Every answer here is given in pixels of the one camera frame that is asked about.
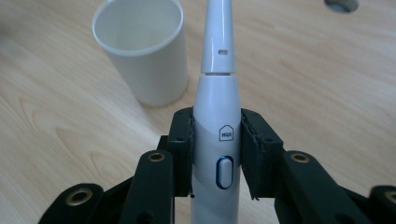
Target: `electric toothbrush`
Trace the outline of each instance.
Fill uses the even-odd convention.
[[[203,59],[193,107],[191,223],[237,223],[241,105],[231,0],[207,0]]]

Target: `table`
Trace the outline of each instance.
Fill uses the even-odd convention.
[[[205,1],[185,10],[189,87],[174,104],[139,104],[92,37],[102,0],[0,1],[0,220],[35,223],[78,183],[104,189],[134,175],[140,155],[194,103]],[[233,1],[242,107],[260,113],[338,184],[367,196],[396,185],[396,4],[359,0]],[[177,199],[189,223],[190,199]],[[240,223],[277,223],[274,200],[249,198]]]

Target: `oval button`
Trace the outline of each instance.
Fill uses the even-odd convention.
[[[233,183],[233,158],[221,157],[218,160],[216,171],[216,184],[220,189],[227,189]]]

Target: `white cup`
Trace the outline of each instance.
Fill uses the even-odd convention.
[[[107,0],[93,17],[97,43],[145,105],[170,104],[186,90],[183,21],[177,0]]]

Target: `wood grain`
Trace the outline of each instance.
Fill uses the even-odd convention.
[[[117,185],[193,105],[205,1],[181,0],[189,87],[159,108],[136,101],[95,43],[102,2],[0,1],[1,223],[37,223],[77,183]],[[243,107],[363,195],[396,185],[395,18],[392,0],[360,0],[350,14],[320,0],[233,1]],[[251,201],[241,182],[240,223],[277,223],[274,201]],[[188,198],[176,216],[189,223]]]

